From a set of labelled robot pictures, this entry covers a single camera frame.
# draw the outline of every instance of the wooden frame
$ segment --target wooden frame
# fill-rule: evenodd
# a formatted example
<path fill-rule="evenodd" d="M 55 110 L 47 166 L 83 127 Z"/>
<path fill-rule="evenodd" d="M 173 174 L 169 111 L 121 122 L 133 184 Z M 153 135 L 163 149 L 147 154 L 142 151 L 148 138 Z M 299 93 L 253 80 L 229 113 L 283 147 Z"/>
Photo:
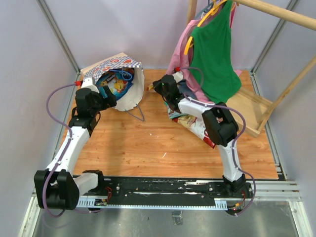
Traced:
<path fill-rule="evenodd" d="M 304 16 L 260 0 L 234 0 L 234 2 L 316 31 L 316 19 L 311 17 Z M 194 18 L 196 6 L 196 1 L 190 0 L 187 19 L 188 22 Z M 257 137 L 264 128 L 273 110 L 315 65 L 316 55 L 273 102 L 242 87 L 227 101 L 227 106 L 232 107 L 243 114 L 246 119 L 246 132 L 254 137 Z M 239 127 L 242 127 L 243 124 L 239 116 L 234 115 L 234 117 L 239 124 Z"/>

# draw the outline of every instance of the pink garment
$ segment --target pink garment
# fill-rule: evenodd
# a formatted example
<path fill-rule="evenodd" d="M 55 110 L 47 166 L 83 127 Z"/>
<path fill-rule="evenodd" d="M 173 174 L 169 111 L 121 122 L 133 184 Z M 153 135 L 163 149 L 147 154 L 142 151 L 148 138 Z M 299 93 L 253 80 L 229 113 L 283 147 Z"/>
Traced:
<path fill-rule="evenodd" d="M 217 13 L 214 16 L 209 16 L 201 26 L 207 25 L 222 9 L 221 5 L 217 11 Z M 231 24 L 233 22 L 233 16 L 234 14 L 231 15 Z M 192 20 L 189 22 L 187 27 L 185 28 L 184 32 L 179 38 L 179 41 L 177 43 L 176 48 L 174 49 L 173 55 L 171 57 L 171 61 L 169 63 L 169 67 L 166 71 L 166 74 L 171 75 L 173 74 L 173 70 L 176 67 L 180 68 L 185 68 L 189 67 L 190 63 L 192 62 L 193 58 L 193 47 L 189 48 L 188 55 L 184 55 L 184 49 L 186 47 L 186 44 L 188 42 L 188 39 L 193 31 L 193 29 L 198 25 L 200 22 L 200 19 L 197 20 Z M 186 79 L 187 81 L 187 86 L 191 91 L 196 91 L 199 88 L 199 84 L 193 77 L 193 75 L 190 73 L 189 70 L 182 70 L 183 72 L 183 78 Z M 235 71 L 236 74 L 239 76 L 241 74 L 240 70 Z M 203 101 L 203 102 L 209 102 L 209 98 L 206 97 L 202 89 L 198 90 L 195 93 L 196 97 L 198 100 Z"/>

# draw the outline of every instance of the wooden tabletop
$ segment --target wooden tabletop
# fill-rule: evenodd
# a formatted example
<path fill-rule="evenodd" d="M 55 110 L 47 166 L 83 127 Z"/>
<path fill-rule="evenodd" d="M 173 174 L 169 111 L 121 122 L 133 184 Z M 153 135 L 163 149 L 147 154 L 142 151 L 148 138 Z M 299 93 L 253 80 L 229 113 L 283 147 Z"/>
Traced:
<path fill-rule="evenodd" d="M 165 70 L 145 70 L 145 87 Z M 240 76 L 252 90 L 247 71 Z M 74 174 L 100 169 L 104 175 L 221 178 L 223 166 L 217 148 L 212 149 L 180 124 L 170 120 L 160 95 L 144 92 L 141 122 L 113 108 L 101 112 L 101 120 L 84 146 Z M 131 113 L 140 116 L 137 108 Z M 257 138 L 243 134 L 237 142 L 242 169 L 256 179 L 277 179 L 277 171 L 264 131 Z"/>

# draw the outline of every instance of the wooden pole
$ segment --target wooden pole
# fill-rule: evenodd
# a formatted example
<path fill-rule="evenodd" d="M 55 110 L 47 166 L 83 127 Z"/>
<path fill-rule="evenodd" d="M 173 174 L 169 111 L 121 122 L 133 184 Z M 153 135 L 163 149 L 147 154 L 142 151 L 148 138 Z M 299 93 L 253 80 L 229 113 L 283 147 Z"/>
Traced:
<path fill-rule="evenodd" d="M 285 96 L 294 89 L 294 87 L 304 78 L 304 76 L 316 65 L 316 55 L 314 58 L 306 65 L 306 67 L 297 75 L 297 77 L 287 86 L 287 88 L 282 92 L 282 94 L 267 108 L 267 110 L 260 117 L 259 121 L 262 122 L 267 120 L 266 118 L 271 115 L 272 111 L 281 103 Z"/>
<path fill-rule="evenodd" d="M 304 16 L 296 12 L 289 11 L 282 7 L 278 7 L 260 0 L 233 1 L 316 31 L 316 19 L 313 19 L 311 17 Z"/>
<path fill-rule="evenodd" d="M 197 3 L 198 3 L 198 0 L 190 0 L 189 2 L 187 25 L 196 16 Z"/>

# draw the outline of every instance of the green tank top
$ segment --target green tank top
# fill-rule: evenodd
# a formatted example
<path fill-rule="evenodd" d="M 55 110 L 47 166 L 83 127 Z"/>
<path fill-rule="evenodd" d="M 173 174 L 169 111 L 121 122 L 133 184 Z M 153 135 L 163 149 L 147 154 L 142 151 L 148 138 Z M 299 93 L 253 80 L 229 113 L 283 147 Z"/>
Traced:
<path fill-rule="evenodd" d="M 191 67 L 204 74 L 202 90 L 215 103 L 227 102 L 241 87 L 241 81 L 231 64 L 231 28 L 229 25 L 232 1 L 227 1 L 221 12 L 206 26 L 195 27 L 191 33 L 194 52 Z M 201 83 L 199 71 L 190 72 Z"/>

